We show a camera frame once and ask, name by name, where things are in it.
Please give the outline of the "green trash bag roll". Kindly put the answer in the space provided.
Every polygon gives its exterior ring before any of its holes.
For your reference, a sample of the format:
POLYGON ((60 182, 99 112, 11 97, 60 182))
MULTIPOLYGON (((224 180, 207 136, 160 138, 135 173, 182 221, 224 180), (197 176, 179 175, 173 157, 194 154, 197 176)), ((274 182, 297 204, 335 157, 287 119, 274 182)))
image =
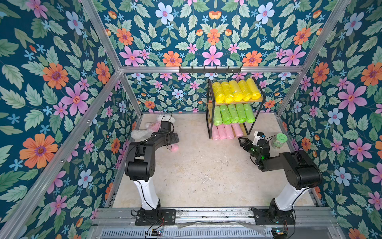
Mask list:
POLYGON ((229 125, 232 123, 232 116, 230 114, 230 111, 227 107, 227 105, 220 105, 220 113, 221 113, 221 118, 222 122, 225 125, 229 125))
POLYGON ((256 118, 254 116, 251 105, 250 104, 244 104, 243 107, 244 107, 244 111, 245 111, 245 115, 246 115, 246 122, 247 123, 254 123, 256 121, 256 118))
POLYGON ((236 106, 236 111, 239 117, 238 122, 239 123, 245 123, 247 120, 244 105, 242 103, 238 103, 235 105, 236 106))
POLYGON ((236 106, 234 104, 229 104, 227 107, 228 107, 228 110, 229 110, 231 118, 232 118, 231 123, 238 123, 239 122, 239 115, 238 115, 236 106))
POLYGON ((221 116, 221 112, 220 112, 220 107, 219 106, 215 106, 214 107, 213 124, 215 126, 219 126, 219 125, 223 124, 222 116, 221 116))

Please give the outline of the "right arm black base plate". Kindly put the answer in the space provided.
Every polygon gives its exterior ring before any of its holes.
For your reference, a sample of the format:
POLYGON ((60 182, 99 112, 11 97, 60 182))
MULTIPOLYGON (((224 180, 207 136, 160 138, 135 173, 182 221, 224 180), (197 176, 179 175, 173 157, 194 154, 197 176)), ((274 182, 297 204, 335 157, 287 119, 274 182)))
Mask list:
POLYGON ((267 209, 250 208, 254 214, 254 220, 257 225, 294 225, 294 211, 280 211, 276 206, 270 206, 267 209))

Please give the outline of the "yellow trash bag roll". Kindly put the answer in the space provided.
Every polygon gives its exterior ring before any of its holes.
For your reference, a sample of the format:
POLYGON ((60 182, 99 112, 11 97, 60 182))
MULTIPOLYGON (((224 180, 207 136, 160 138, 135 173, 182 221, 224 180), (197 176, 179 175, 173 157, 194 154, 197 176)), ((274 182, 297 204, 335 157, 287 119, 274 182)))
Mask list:
POLYGON ((221 86, 225 95, 224 102, 230 104, 234 101, 233 91, 227 81, 221 82, 221 86))
POLYGON ((231 80, 231 81, 229 81, 229 85, 230 85, 231 90, 232 90, 234 101, 235 102, 242 101, 244 98, 244 95, 243 95, 241 88, 239 87, 238 83, 235 80, 231 80))
POLYGON ((224 93, 224 90, 222 88, 222 85, 219 82, 214 82, 212 84, 212 90, 213 90, 215 101, 218 104, 224 103, 225 93, 224 93))
POLYGON ((246 83, 247 83, 247 86, 248 86, 248 88, 250 89, 250 91, 252 93, 252 97, 251 98, 253 100, 260 99, 261 93, 260 93, 260 90, 258 89, 255 81, 252 78, 249 78, 249 79, 246 80, 246 83))
POLYGON ((249 89, 246 81, 245 80, 240 80, 238 82, 238 85, 239 85, 240 90, 241 90, 241 92, 243 94, 243 101, 245 101, 245 102, 250 101, 252 99, 252 92, 249 89))

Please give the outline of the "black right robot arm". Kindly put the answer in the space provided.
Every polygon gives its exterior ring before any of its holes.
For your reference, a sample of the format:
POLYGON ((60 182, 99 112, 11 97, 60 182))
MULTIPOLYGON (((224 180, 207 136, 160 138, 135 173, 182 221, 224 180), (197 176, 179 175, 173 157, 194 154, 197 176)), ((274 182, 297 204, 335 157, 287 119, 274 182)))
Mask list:
POLYGON ((248 138, 240 137, 239 144, 249 153, 251 161, 262 172, 283 170, 287 183, 281 193, 272 199, 268 215, 271 220, 291 216, 293 206, 300 196, 310 188, 319 186, 323 176, 318 166, 304 150, 282 152, 270 156, 270 145, 265 139, 254 143, 248 138))

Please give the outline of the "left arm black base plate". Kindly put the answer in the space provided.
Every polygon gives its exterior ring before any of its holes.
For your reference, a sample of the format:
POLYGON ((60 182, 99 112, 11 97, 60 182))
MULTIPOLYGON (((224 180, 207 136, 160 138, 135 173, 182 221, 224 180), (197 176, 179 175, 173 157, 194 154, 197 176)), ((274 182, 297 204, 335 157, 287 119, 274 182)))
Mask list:
POLYGON ((136 226, 174 225, 177 211, 174 209, 144 210, 137 213, 136 226))

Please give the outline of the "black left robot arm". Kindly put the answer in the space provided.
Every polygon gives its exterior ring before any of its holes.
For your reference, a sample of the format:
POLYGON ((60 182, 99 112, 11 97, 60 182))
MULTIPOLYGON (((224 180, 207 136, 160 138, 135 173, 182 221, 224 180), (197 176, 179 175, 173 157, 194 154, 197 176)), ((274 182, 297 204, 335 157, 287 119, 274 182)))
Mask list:
POLYGON ((174 124, 166 120, 159 122, 159 128, 147 139, 130 144, 124 171, 138 189, 142 201, 141 209, 159 210, 160 199, 152 181, 156 169, 156 150, 165 147, 174 152, 178 149, 179 141, 174 124))

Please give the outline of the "pink trash bag roll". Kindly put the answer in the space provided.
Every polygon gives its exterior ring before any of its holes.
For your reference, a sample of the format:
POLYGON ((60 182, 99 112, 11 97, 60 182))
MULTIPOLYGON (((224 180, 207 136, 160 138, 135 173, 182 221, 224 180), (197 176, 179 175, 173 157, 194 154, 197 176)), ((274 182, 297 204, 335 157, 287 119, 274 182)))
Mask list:
POLYGON ((235 137, 243 137, 244 133, 239 123, 232 123, 231 126, 234 130, 235 137))
POLYGON ((225 132, 226 132, 226 138, 227 139, 234 139, 234 132, 233 132, 232 126, 230 124, 225 124, 224 128, 225 128, 225 132))
POLYGON ((177 152, 179 149, 179 145, 177 143, 171 145, 171 152, 177 152))
POLYGON ((220 139, 218 128, 215 125, 212 126, 211 136, 212 136, 213 140, 219 140, 220 139))
POLYGON ((227 139, 227 134, 226 134, 224 124, 217 126, 217 130, 218 130, 218 134, 219 134, 219 139, 227 139))

